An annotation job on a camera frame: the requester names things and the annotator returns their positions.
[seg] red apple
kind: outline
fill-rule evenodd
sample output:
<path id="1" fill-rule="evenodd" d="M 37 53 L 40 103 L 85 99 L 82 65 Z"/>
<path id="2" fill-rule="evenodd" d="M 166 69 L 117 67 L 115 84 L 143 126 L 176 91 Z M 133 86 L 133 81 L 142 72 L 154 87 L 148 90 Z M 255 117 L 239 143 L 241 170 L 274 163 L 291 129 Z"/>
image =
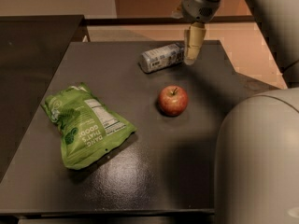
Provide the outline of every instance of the red apple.
<path id="1" fill-rule="evenodd" d="M 167 116 L 178 116 L 187 107 L 187 92 L 180 86 L 167 86 L 160 91 L 158 105 Z"/>

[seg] apple stem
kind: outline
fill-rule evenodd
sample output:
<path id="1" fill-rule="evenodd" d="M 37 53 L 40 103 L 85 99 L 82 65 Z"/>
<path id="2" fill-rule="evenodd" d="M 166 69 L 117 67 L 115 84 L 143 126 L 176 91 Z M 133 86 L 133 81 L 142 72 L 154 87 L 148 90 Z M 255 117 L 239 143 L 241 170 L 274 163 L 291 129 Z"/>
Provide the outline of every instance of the apple stem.
<path id="1" fill-rule="evenodd" d="M 178 87 L 176 87 L 173 91 L 172 91 L 172 95 L 175 95 L 177 92 Z"/>

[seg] green snack package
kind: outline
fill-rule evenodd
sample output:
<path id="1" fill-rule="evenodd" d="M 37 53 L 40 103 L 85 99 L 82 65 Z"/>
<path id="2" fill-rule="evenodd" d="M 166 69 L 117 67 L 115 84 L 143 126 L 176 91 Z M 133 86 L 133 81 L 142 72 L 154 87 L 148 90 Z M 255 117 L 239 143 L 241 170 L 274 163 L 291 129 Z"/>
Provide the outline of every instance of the green snack package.
<path id="1" fill-rule="evenodd" d="M 89 166 L 136 130 L 94 97 L 85 84 L 50 95 L 41 106 L 58 126 L 64 166 L 69 169 Z"/>

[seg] green bag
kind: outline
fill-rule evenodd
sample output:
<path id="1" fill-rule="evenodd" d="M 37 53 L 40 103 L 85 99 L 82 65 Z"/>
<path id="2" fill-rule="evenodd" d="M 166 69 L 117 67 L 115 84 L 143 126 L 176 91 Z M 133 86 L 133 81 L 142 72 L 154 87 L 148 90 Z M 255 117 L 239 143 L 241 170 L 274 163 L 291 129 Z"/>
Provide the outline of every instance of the green bag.
<path id="1" fill-rule="evenodd" d="M 82 169 L 120 146 L 136 127 L 108 110 L 85 85 L 50 95 L 42 105 L 62 135 L 64 166 Z"/>

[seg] black table surface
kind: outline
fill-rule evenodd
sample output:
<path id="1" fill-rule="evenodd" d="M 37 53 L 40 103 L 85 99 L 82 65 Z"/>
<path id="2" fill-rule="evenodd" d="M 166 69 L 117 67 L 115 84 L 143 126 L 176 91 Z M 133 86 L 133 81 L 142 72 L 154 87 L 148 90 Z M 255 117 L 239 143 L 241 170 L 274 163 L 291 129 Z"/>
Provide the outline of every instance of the black table surface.
<path id="1" fill-rule="evenodd" d="M 0 17 L 0 182 L 82 20 Z"/>
<path id="2" fill-rule="evenodd" d="M 71 43 L 43 100 L 85 82 L 137 131 L 90 167 L 72 171 L 63 166 L 57 128 L 39 107 L 0 184 L 0 214 L 213 210 L 218 130 L 247 92 L 219 41 L 205 41 L 192 66 L 143 73 L 137 64 L 141 52 L 167 44 Z M 190 97 L 175 118 L 156 105 L 159 91 L 169 84 L 185 88 Z"/>

